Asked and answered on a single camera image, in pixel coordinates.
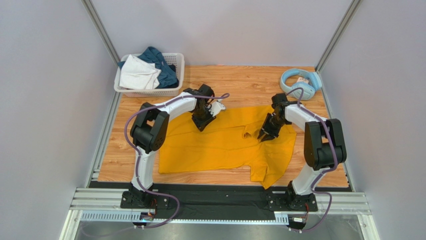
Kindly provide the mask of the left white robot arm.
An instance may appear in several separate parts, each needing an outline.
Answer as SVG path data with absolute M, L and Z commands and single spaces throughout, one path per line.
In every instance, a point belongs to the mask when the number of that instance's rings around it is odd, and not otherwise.
M 171 198 L 152 190 L 155 159 L 166 140 L 169 123 L 182 114 L 191 113 L 196 129 L 202 132 L 226 109 L 222 100 L 228 97 L 228 93 L 215 96 L 213 89 L 203 84 L 199 89 L 187 88 L 165 102 L 141 105 L 124 126 L 125 139 L 135 150 L 135 168 L 130 187 L 122 194 L 122 209 L 147 209 L 155 205 L 159 196 Z

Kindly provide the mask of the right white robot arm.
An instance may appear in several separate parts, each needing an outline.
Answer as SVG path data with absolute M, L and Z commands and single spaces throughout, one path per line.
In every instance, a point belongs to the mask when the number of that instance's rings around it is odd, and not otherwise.
M 273 112 L 266 115 L 258 140 L 274 140 L 284 126 L 296 124 L 304 131 L 305 159 L 299 175 L 288 184 L 285 193 L 273 201 L 272 209 L 317 210 L 314 194 L 317 183 L 347 159 L 342 123 L 336 118 L 318 116 L 298 101 L 289 101 L 285 93 L 275 94 L 271 101 Z

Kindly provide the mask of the yellow t shirt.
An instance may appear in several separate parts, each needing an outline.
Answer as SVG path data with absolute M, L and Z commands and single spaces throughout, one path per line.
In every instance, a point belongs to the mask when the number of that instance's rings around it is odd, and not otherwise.
M 260 142 L 268 105 L 231 108 L 199 131 L 186 112 L 173 119 L 159 149 L 160 174 L 250 167 L 250 180 L 268 189 L 286 172 L 297 133 L 284 125 L 278 138 Z

